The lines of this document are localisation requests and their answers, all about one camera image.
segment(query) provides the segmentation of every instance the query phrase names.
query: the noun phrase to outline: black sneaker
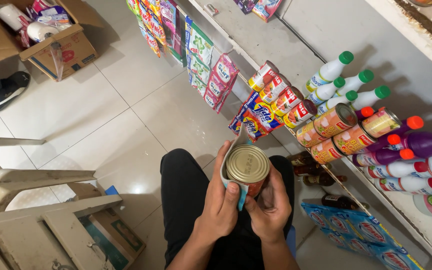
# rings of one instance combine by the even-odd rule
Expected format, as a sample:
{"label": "black sneaker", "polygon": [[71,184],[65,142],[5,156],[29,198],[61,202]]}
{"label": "black sneaker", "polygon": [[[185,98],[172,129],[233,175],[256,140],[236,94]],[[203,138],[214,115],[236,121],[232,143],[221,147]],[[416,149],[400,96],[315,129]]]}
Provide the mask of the black sneaker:
{"label": "black sneaker", "polygon": [[1,79],[0,111],[13,102],[29,86],[31,76],[23,71],[17,71],[6,79]]}

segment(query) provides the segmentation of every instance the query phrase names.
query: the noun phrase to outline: brown glass bottle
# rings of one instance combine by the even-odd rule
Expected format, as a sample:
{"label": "brown glass bottle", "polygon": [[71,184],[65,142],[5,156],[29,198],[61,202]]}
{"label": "brown glass bottle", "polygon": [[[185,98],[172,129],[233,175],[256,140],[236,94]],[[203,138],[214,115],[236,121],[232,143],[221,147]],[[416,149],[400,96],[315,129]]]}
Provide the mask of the brown glass bottle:
{"label": "brown glass bottle", "polygon": [[[331,164],[326,164],[328,169],[333,168]],[[325,172],[325,169],[319,163],[309,165],[293,166],[294,174],[296,176],[318,176]]]}
{"label": "brown glass bottle", "polygon": [[[336,176],[341,182],[346,182],[348,178],[344,175]],[[323,172],[318,176],[304,176],[303,183],[307,186],[320,185],[323,187],[332,186],[336,181],[327,172]]]}
{"label": "brown glass bottle", "polygon": [[311,156],[308,151],[302,151],[296,155],[290,155],[286,157],[293,166],[302,166],[316,163],[315,159]]}
{"label": "brown glass bottle", "polygon": [[[340,209],[348,209],[348,210],[356,210],[359,208],[359,205],[355,201],[353,201],[350,197],[346,197],[343,195],[331,195],[326,194],[321,199],[322,205],[335,207]],[[369,209],[369,205],[366,203],[361,203],[364,208]]]}

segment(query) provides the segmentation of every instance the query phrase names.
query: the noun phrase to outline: green bottle cap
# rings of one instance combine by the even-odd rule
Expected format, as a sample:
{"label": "green bottle cap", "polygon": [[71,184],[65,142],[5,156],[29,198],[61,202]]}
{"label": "green bottle cap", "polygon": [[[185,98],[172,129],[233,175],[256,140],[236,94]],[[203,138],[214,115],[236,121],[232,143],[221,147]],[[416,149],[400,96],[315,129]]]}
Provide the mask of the green bottle cap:
{"label": "green bottle cap", "polygon": [[369,69],[361,71],[357,76],[359,80],[365,84],[371,82],[375,78],[375,74]]}
{"label": "green bottle cap", "polygon": [[350,51],[344,51],[339,55],[339,62],[347,65],[353,61],[354,55]]}
{"label": "green bottle cap", "polygon": [[391,90],[389,90],[389,87],[387,87],[386,85],[381,85],[374,90],[374,93],[380,100],[382,100],[389,96],[389,94],[391,94]]}
{"label": "green bottle cap", "polygon": [[348,101],[353,101],[353,100],[355,100],[357,98],[358,98],[358,94],[354,90],[351,90],[351,91],[349,91],[349,92],[346,93],[346,99]]}
{"label": "green bottle cap", "polygon": [[334,81],[333,84],[335,87],[337,88],[341,88],[346,84],[346,81],[344,80],[343,77],[337,77]]}

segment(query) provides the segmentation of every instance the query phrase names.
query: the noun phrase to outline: box flap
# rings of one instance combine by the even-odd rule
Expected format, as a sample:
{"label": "box flap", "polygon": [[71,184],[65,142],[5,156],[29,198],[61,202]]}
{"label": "box flap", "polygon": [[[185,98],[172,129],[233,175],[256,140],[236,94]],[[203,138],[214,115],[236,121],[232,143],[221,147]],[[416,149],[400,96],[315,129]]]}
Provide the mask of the box flap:
{"label": "box flap", "polygon": [[99,20],[97,14],[87,3],[81,0],[58,0],[61,6],[71,15],[78,24],[92,25],[103,28],[104,25]]}
{"label": "box flap", "polygon": [[27,48],[26,50],[22,51],[19,56],[21,57],[21,60],[26,61],[31,56],[35,55],[39,51],[44,50],[47,46],[49,46],[54,41],[62,40],[63,38],[70,36],[72,34],[75,34],[77,32],[82,31],[83,28],[79,24],[75,24],[71,26],[70,28],[64,29],[63,31],[51,36],[50,38],[47,38],[38,44],[35,44],[34,46],[31,46],[30,48]]}

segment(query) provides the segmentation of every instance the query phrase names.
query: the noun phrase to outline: orange bottle cap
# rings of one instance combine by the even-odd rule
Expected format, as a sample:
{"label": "orange bottle cap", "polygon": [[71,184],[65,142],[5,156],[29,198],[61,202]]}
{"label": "orange bottle cap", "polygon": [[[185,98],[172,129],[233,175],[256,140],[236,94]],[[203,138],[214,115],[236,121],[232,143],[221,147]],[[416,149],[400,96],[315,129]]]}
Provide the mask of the orange bottle cap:
{"label": "orange bottle cap", "polygon": [[361,114],[364,117],[370,117],[375,113],[375,110],[372,107],[364,107],[361,109]]}
{"label": "orange bottle cap", "polygon": [[411,149],[399,150],[399,156],[404,160],[411,160],[414,158],[414,153]]}
{"label": "orange bottle cap", "polygon": [[419,116],[411,116],[406,119],[406,124],[411,129],[419,129],[424,126],[424,120]]}
{"label": "orange bottle cap", "polygon": [[388,143],[391,145],[397,145],[401,142],[401,137],[398,134],[391,134],[387,139]]}
{"label": "orange bottle cap", "polygon": [[414,163],[414,170],[418,173],[427,172],[429,169],[428,164],[423,161],[417,161]]}

